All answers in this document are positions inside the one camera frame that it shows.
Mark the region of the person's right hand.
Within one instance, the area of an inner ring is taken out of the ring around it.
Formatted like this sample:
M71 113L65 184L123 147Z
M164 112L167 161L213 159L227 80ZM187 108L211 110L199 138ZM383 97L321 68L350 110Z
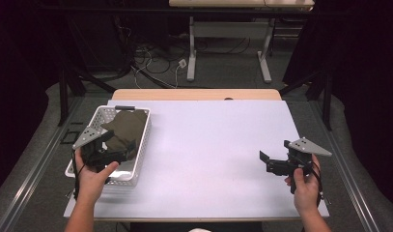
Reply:
M298 168L293 177L287 177L285 182L288 186L295 182L294 204L302 218L318 216L319 181L314 174L305 176Z

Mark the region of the white perforated plastic basket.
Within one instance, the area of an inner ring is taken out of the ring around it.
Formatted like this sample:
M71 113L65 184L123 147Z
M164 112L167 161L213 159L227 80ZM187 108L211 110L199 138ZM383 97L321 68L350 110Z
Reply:
M106 130L103 129L101 125L111 122L118 112L123 110L134 111L137 109L143 109L148 116L142 138L140 140L139 148L137 149L137 155L132 160L119 162L119 167L106 180L106 184L109 186L134 187L136 185L152 125L151 111L147 108L137 108L135 106L101 105L97 108L90 123L86 127L92 127L97 131L106 132ZM114 160L111 157L112 152L107 149L105 143L103 144L103 147L107 150L107 154L105 155L105 162L107 166Z

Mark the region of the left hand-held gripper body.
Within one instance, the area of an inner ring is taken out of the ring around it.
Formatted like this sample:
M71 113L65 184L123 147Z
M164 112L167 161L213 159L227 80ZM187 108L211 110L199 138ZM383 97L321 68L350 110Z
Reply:
M83 163L94 167L97 172L100 172L106 166L105 155L107 150L103 147L105 143L101 139L103 134L104 132L88 127L72 145L73 150L80 150Z

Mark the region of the person's left hand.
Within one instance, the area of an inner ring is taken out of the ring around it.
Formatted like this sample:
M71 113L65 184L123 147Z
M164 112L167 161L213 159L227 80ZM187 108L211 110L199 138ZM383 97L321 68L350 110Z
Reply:
M81 152L77 149L75 152L75 164L79 188L77 198L90 199L95 202L99 199L103 186L107 178L119 167L116 161L108 164L103 170L97 172L94 168L85 165L81 158Z

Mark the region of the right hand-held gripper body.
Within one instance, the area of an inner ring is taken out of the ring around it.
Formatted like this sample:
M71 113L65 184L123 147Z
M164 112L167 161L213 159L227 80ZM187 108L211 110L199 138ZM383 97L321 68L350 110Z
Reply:
M319 181L319 192L323 191L321 182L321 170L313 161L314 155L330 157L331 153L306 137L296 141L284 141L284 147L288 149L288 159L283 162L284 175L293 177L296 169L301 168L305 176L314 174ZM295 182L291 184L291 193L296 190Z

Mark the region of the olive brown cloth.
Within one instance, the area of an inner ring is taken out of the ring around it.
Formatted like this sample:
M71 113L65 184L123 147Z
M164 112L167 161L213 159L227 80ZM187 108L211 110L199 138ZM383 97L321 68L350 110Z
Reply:
M137 155L140 140L147 121L147 114L143 109L134 111L120 111L109 122L101 127L113 131L114 135L105 142L110 152L126 152L126 159L132 160Z

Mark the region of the black metal stand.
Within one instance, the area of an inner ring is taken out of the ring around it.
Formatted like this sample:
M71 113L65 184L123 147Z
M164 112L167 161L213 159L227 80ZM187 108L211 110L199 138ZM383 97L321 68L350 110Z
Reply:
M85 80L88 80L89 82L97 85L102 90L105 90L107 93L114 93L116 89L76 66L66 52L62 42L57 41L56 45L62 67L62 73L59 76L61 109L59 126L63 126L70 115L68 90L71 89L71 91L77 97L85 96L86 88L83 86L80 76L82 76Z
M315 101L323 94L323 108L322 108L322 121L325 127L331 131L330 126L330 106L332 97L332 75L328 71L313 72L294 83L285 86L279 90L281 96L285 96L294 89L310 82L309 90L306 93L306 98L309 101Z

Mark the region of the aluminium floor rail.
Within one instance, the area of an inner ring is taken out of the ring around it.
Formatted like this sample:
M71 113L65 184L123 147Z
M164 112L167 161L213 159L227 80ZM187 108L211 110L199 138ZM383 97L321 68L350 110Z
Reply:
M356 183L349 166L343 157L343 153L333 132L328 130L323 122L321 107L315 101L309 101L309 105L313 115L317 119L318 125L322 128L323 134L328 140L333 153L332 159L335 162L335 166L338 169L349 198L351 199L351 204L353 205L364 230L366 232L381 232L370 208L367 206L365 197L362 195L360 188L358 187L358 184Z
M57 113L57 98L49 100L42 122L0 188L0 232L13 230L60 144L60 137L65 133L71 116L83 100L83 97L72 97L68 101L70 108L63 121L61 114Z

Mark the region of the black floor frame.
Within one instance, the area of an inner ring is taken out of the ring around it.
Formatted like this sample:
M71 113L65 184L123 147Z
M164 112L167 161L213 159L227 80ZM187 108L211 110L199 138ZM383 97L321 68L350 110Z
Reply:
M63 133L60 143L61 144L74 144L84 129L82 122L71 122L65 132Z

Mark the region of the white table mat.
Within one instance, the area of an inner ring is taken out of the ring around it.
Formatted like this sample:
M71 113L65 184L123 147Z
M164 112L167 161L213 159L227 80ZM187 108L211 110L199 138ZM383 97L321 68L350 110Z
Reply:
M287 156L297 140L284 101L135 101L151 131L134 188L105 186L98 220L248 221L297 218L282 178L259 154Z

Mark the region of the black curtain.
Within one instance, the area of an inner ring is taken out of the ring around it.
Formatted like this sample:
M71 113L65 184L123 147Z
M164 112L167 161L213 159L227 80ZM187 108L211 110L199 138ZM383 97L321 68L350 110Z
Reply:
M352 147L393 203L393 0L315 0L314 12L350 16L308 20L283 81L331 74Z
M57 82L30 0L0 0L0 188L47 109Z

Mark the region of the desk with white legs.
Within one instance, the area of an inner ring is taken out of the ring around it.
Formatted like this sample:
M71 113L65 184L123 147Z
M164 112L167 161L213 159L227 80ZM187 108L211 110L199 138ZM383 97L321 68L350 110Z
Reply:
M306 13L315 0L169 0L169 6L181 10L258 10L260 13ZM263 48L257 52L258 63L265 83L271 82L267 65L267 52L273 35L275 17L262 21L235 22L215 19L200 21L194 16L189 18L189 59L187 80L193 81L196 72L196 38L241 38L263 39Z

